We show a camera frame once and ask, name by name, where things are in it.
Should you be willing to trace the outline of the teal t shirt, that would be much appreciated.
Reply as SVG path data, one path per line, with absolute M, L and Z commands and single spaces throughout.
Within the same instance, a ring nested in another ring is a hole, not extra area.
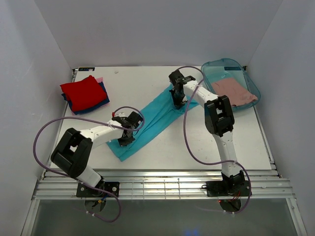
M 167 87 L 141 110 L 145 118 L 145 124 L 135 135 L 134 142 L 125 147 L 121 147 L 117 140 L 107 143 L 110 150 L 120 161 L 125 161 L 134 155 L 185 113 L 186 105 L 178 110 L 175 108 L 170 93 L 171 89 L 172 86 Z

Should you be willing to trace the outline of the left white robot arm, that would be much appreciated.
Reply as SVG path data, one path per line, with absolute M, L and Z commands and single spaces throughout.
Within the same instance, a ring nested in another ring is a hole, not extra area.
M 88 166 L 93 148 L 113 142 L 119 148 L 135 141 L 133 130 L 143 122 L 143 117 L 131 112 L 114 115 L 105 125 L 85 130 L 69 128 L 65 131 L 51 155 L 51 161 L 73 179 L 98 187 L 102 177 Z

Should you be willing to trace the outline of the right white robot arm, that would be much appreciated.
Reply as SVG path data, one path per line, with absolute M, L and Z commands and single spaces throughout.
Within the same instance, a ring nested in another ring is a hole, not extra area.
M 170 90 L 176 109 L 195 100 L 204 108 L 204 121 L 207 131 L 213 135 L 220 154 L 222 181 L 219 188 L 232 194 L 244 185 L 244 172 L 237 164 L 233 144 L 234 115 L 227 96 L 218 96 L 204 88 L 192 76 L 185 77 L 178 69 L 169 75 Z

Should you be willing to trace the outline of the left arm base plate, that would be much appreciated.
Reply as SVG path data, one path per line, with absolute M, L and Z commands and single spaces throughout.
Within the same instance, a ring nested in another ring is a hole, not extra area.
M 120 190 L 120 183 L 117 181 L 109 182 L 109 181 L 102 181 L 100 184 L 96 186 L 98 189 L 105 190 L 107 192 L 110 192 L 114 194 L 116 197 L 119 196 L 119 190 Z M 87 186 L 85 186 L 82 183 L 78 183 L 77 191 L 76 191 L 76 197 L 79 198 L 103 198 L 109 196 L 107 193 L 104 193 L 100 190 L 94 190 Z

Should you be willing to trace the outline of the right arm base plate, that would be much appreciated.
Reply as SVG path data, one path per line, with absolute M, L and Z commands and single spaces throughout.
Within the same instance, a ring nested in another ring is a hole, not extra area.
M 228 186 L 223 180 L 207 181 L 201 188 L 206 190 L 208 197 L 246 197 L 252 195 L 248 181 L 234 186 Z

